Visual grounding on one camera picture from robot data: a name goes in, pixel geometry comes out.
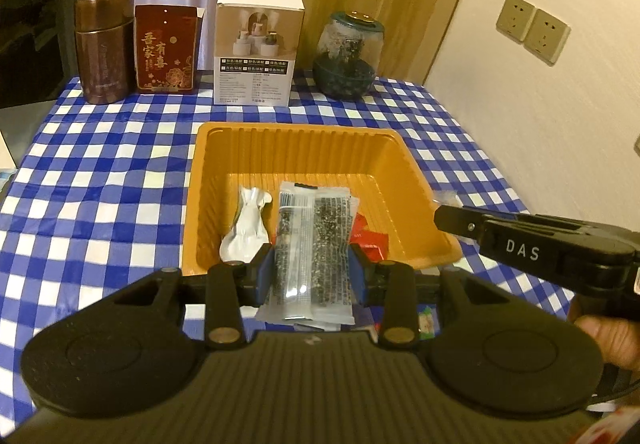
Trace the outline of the right hand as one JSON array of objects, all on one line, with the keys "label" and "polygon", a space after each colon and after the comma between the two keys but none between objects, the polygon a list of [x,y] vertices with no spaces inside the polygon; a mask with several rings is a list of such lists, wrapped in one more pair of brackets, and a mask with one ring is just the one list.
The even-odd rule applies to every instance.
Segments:
[{"label": "right hand", "polygon": [[570,301],[567,320],[597,342],[606,363],[638,372],[640,357],[638,322],[593,314],[587,310],[586,299],[580,296],[575,296]]}]

